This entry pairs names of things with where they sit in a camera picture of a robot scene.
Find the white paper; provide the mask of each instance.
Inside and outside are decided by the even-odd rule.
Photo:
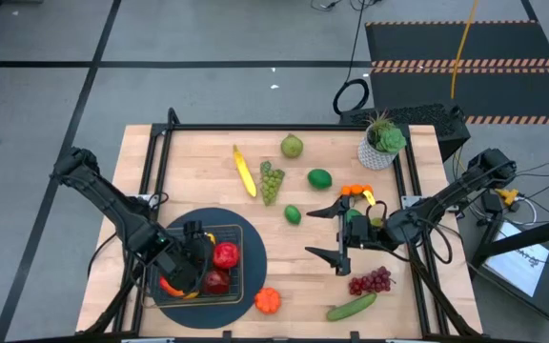
[[[500,240],[520,233],[520,230],[510,223],[503,223],[495,240]],[[539,283],[544,263],[549,251],[541,244],[507,252],[486,260],[486,267],[505,279],[514,287],[533,296]]]

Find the wooden table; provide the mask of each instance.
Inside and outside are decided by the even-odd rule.
[[[139,189],[146,157],[150,126],[128,126],[118,157],[113,184],[122,192],[135,194]],[[447,186],[433,127],[410,128],[420,185],[424,194],[433,194]],[[268,257],[265,287],[280,291],[283,305],[274,315],[264,315],[249,309],[237,321],[217,330],[197,330],[172,322],[158,309],[145,309],[140,335],[176,337],[220,337],[222,330],[230,330],[233,337],[321,337],[348,338],[350,331],[358,331],[361,338],[419,338],[417,304],[413,291],[410,266],[386,252],[350,249],[353,275],[386,266],[396,284],[389,293],[378,295],[375,305],[353,317],[327,322],[325,313],[333,306],[352,299],[348,282],[353,275],[335,276],[334,270],[318,257],[306,252],[313,246],[335,249],[337,220],[312,218],[303,215],[299,226],[287,223],[283,209],[296,205],[302,213],[331,206],[340,187],[347,184],[371,184],[376,199],[385,201],[389,213],[398,209],[399,200],[393,168],[370,171],[357,160],[357,146],[362,131],[295,131],[304,142],[304,152],[297,159],[286,159],[279,148],[286,131],[174,131],[170,149],[164,192],[170,199],[162,205],[159,222],[170,224],[176,217],[194,209],[221,207],[239,213],[260,233]],[[254,175],[259,176],[259,164],[270,160],[275,168],[286,172],[277,204],[265,207],[260,195],[251,198],[235,168],[232,145],[243,152]],[[159,156],[160,147],[156,148]],[[407,192],[410,178],[406,157],[401,153]],[[306,175],[313,168],[330,172],[333,186],[316,192]],[[151,187],[155,183],[153,168]],[[356,206],[364,210],[365,201]],[[380,215],[376,209],[371,215]],[[442,224],[457,229],[457,222],[446,214]],[[113,233],[112,223],[105,219],[98,239],[100,244]],[[477,331],[481,326],[476,299],[470,282],[461,242],[446,233],[452,243],[452,264],[437,262],[442,289],[467,322]],[[432,235],[434,247],[446,254],[442,239]],[[405,247],[397,250],[406,255]],[[123,260],[119,240],[114,240],[94,261],[84,303],[77,324],[82,330],[90,326],[107,307],[120,286]],[[430,310],[432,332],[437,331],[433,298],[425,288]],[[130,327],[134,295],[129,297],[125,328]]]

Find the wire rack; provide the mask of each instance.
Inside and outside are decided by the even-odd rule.
[[[183,228],[167,228],[167,232],[177,239],[183,240]],[[149,267],[147,271],[147,296],[144,296],[143,306],[146,308],[172,308],[186,306],[225,305],[235,304],[243,299],[243,230],[238,225],[205,226],[206,233],[215,236],[217,244],[230,242],[236,244],[239,250],[238,264],[228,270],[230,288],[227,293],[200,294],[192,299],[183,299],[170,296],[160,287],[160,272],[156,267]]]

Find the warning stripe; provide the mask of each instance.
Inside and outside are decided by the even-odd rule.
[[[470,115],[465,119],[466,124],[519,124],[519,125],[531,125],[531,124],[549,124],[549,115],[542,116],[474,116]]]
[[[440,68],[453,68],[456,60],[382,60],[372,62],[373,67],[402,67],[405,68],[407,64],[411,62],[410,67],[440,67]],[[517,58],[517,59],[461,59],[458,60],[458,66],[464,68],[527,68],[527,67],[540,67],[549,68],[549,58]]]
[[[395,21],[395,22],[367,22],[366,27],[372,25],[465,25],[463,20],[444,21]],[[472,24],[536,24],[536,20],[476,20]]]
[[[410,66],[412,67],[416,61],[412,61]],[[394,68],[387,67],[391,66],[391,63],[384,64],[384,67],[372,68],[370,73],[391,73],[391,72],[409,72],[409,73],[452,73],[453,68],[427,68],[427,67],[418,67],[418,68]],[[458,68],[457,73],[549,73],[549,68],[522,68],[522,69],[512,69],[512,68]]]

